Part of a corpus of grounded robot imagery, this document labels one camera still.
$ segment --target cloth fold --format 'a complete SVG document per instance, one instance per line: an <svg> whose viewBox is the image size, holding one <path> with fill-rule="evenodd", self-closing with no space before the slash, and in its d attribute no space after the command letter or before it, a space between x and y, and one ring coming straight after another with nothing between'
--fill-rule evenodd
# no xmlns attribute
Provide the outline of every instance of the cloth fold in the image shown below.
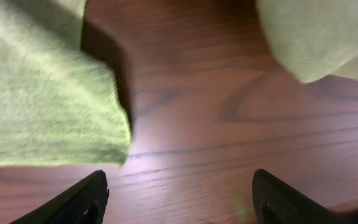
<svg viewBox="0 0 358 224"><path fill-rule="evenodd" d="M125 162L114 74L80 52L84 8L0 0L0 166Z"/></svg>
<svg viewBox="0 0 358 224"><path fill-rule="evenodd" d="M358 1L258 0L258 9L274 56L301 82L358 80Z"/></svg>

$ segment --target fabric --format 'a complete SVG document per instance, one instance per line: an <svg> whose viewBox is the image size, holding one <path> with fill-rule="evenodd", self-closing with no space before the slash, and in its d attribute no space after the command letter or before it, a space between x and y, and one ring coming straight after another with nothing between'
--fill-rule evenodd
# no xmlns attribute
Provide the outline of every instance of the fabric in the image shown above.
<svg viewBox="0 0 358 224"><path fill-rule="evenodd" d="M0 166L123 164L114 74L79 51L85 0L0 0Z"/></svg>
<svg viewBox="0 0 358 224"><path fill-rule="evenodd" d="M358 80L358 1L258 0L274 56L301 82Z"/></svg>

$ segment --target towel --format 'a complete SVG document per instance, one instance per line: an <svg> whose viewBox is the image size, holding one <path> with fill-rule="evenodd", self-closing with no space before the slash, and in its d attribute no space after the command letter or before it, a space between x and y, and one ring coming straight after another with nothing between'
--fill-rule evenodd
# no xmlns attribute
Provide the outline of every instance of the towel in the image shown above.
<svg viewBox="0 0 358 224"><path fill-rule="evenodd" d="M277 60L304 83L334 74L358 80L358 0L258 0Z"/></svg>
<svg viewBox="0 0 358 224"><path fill-rule="evenodd" d="M114 74L80 52L84 8L0 0L0 166L125 162L131 135Z"/></svg>

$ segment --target wooden table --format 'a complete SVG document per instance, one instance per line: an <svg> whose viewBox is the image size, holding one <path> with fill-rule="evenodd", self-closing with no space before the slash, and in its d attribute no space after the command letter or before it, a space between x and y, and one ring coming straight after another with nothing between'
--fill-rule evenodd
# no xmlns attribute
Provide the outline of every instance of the wooden table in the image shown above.
<svg viewBox="0 0 358 224"><path fill-rule="evenodd" d="M111 188L105 223L239 223L258 168L335 211L358 208L358 82L298 83L253 1L90 0L86 18L83 48L116 69L133 117L129 160L0 169L0 223L96 169Z"/></svg>

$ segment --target green towel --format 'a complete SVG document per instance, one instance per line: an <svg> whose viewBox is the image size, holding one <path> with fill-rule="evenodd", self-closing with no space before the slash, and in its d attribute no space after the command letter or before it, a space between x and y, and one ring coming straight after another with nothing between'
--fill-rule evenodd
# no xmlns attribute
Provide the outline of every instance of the green towel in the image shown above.
<svg viewBox="0 0 358 224"><path fill-rule="evenodd" d="M258 0L273 54L301 82L358 80L358 0Z"/></svg>
<svg viewBox="0 0 358 224"><path fill-rule="evenodd" d="M84 8L0 0L0 166L125 162L114 75L79 51Z"/></svg>

